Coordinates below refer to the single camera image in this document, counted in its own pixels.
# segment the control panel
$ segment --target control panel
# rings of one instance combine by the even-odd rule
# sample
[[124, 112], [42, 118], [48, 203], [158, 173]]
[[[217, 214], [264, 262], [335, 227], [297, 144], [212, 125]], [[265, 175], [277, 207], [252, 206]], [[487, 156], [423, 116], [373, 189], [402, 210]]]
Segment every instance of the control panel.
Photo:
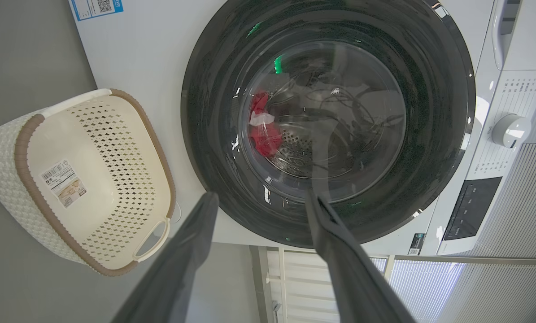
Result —
[[506, 175], [531, 130], [535, 107], [536, 71], [503, 71], [467, 179]]
[[501, 178], [466, 180], [448, 227], [444, 240], [474, 237], [485, 218], [485, 214], [495, 196]]

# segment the washing machine door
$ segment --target washing machine door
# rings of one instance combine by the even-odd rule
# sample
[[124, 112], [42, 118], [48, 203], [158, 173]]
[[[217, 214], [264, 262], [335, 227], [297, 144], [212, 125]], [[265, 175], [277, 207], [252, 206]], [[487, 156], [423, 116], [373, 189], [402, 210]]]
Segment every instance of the washing machine door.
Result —
[[247, 229], [313, 247], [305, 191], [360, 243], [427, 207], [475, 112], [467, 47], [428, 0], [229, 0], [184, 77], [182, 127], [206, 190]]

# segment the label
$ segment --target label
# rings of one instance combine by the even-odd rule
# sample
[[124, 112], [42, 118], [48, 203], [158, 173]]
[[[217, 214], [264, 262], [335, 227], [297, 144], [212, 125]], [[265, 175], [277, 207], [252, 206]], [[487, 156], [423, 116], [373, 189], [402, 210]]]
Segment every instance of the label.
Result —
[[68, 209], [87, 192], [83, 182], [66, 159], [58, 162], [40, 176], [65, 209]]
[[124, 11], [121, 0], [72, 0], [72, 2], [78, 21]]
[[425, 239], [425, 233], [416, 233], [411, 241], [411, 246], [407, 255], [418, 256], [421, 248], [423, 247], [423, 240]]

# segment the front-load washing machine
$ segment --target front-load washing machine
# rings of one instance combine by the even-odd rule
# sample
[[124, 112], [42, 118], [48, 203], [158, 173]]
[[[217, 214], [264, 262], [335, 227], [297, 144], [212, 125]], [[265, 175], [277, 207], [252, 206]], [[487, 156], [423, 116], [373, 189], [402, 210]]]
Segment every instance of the front-load washing machine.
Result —
[[171, 235], [211, 190], [214, 241], [310, 248], [313, 188], [372, 255], [467, 251], [531, 127], [536, 1], [70, 3], [161, 141]]

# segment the white laundry basket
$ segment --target white laundry basket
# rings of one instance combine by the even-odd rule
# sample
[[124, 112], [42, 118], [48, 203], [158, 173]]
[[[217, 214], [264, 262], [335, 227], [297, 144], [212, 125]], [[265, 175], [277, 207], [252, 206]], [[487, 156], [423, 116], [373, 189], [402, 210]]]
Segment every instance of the white laundry basket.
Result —
[[142, 107], [103, 89], [0, 127], [0, 200], [50, 251], [117, 276], [165, 243], [175, 191]]

